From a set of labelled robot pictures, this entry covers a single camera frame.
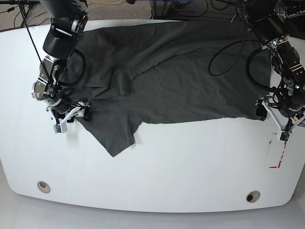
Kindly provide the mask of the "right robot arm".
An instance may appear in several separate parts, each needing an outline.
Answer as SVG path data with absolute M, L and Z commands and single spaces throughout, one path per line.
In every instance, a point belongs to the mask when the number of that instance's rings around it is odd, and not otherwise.
M 88 21 L 88 4 L 85 0 L 42 0 L 40 3 L 51 17 L 51 27 L 43 44 L 47 55 L 41 61 L 40 75 L 33 85 L 32 96 L 47 103 L 47 111 L 55 122 L 55 131 L 62 133 L 62 125 L 72 123 L 76 117 L 85 122 L 91 120 L 88 100 L 71 100 L 74 86 L 81 81 L 86 70 L 85 57 L 76 45 Z M 81 59 L 81 73 L 74 82 L 62 82 L 60 75 L 73 54 Z

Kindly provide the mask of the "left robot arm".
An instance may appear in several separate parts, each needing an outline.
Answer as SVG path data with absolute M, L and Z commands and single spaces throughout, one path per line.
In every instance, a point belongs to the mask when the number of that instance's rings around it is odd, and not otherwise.
M 288 41 L 288 29 L 275 12 L 276 0 L 239 0 L 237 4 L 243 21 L 262 45 L 250 54 L 245 67 L 250 82 L 266 92 L 257 101 L 256 114 L 262 121 L 270 114 L 288 135 L 305 119 L 305 69 Z M 263 50 L 270 50 L 272 68 L 281 76 L 277 87 L 262 85 L 250 74 L 252 59 Z

